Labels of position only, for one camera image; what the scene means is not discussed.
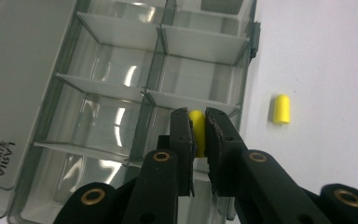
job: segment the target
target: white table surface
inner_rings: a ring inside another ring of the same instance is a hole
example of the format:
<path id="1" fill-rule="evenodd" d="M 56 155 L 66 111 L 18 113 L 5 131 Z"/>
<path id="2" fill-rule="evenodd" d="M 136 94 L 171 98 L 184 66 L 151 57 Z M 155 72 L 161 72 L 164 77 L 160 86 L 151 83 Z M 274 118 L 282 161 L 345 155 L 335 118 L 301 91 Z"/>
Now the white table surface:
<path id="1" fill-rule="evenodd" d="M 358 188 L 358 1 L 260 0 L 256 20 L 262 33 L 244 99 L 246 145 L 270 153 L 315 193 L 330 183 Z M 269 121 L 280 93 L 291 98 L 289 125 Z"/>

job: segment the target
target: plastic compartment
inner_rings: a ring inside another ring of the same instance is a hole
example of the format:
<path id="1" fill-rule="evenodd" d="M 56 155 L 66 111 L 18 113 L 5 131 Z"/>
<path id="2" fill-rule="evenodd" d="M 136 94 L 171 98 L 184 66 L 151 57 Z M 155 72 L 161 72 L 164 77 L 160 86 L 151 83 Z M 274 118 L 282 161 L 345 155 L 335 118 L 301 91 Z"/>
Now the plastic compartment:
<path id="1" fill-rule="evenodd" d="M 83 28 L 61 75 L 143 88 L 164 6 L 165 1 L 91 1 L 88 12 L 76 13 Z"/>
<path id="2" fill-rule="evenodd" d="M 158 91 L 238 105 L 245 81 L 244 67 L 167 55 Z"/>
<path id="3" fill-rule="evenodd" d="M 131 179 L 133 167 L 48 148 L 43 150 L 21 217 L 35 223 L 52 223 L 78 188 L 102 182 L 119 188 Z"/>
<path id="4" fill-rule="evenodd" d="M 237 15 L 205 7 L 214 0 L 169 2 L 161 26 L 171 55 L 215 63 L 237 64 L 250 40 L 248 24 L 252 0 L 237 2 Z"/>
<path id="5" fill-rule="evenodd" d="M 38 143 L 123 162 L 130 156 L 140 109 L 140 101 L 84 93 L 65 85 L 48 137 Z"/>

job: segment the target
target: yellow foam earplug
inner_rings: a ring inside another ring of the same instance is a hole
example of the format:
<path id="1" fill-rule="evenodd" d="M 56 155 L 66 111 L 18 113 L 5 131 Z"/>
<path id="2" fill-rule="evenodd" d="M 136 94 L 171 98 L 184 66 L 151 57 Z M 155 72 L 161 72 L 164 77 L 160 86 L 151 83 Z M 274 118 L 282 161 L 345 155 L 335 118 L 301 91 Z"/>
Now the yellow foam earplug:
<path id="1" fill-rule="evenodd" d="M 199 110 L 188 113 L 193 121 L 193 132 L 197 143 L 197 158 L 205 157 L 205 115 Z"/>
<path id="2" fill-rule="evenodd" d="M 276 124 L 290 123 L 290 99 L 288 95 L 282 94 L 275 98 L 273 122 Z"/>

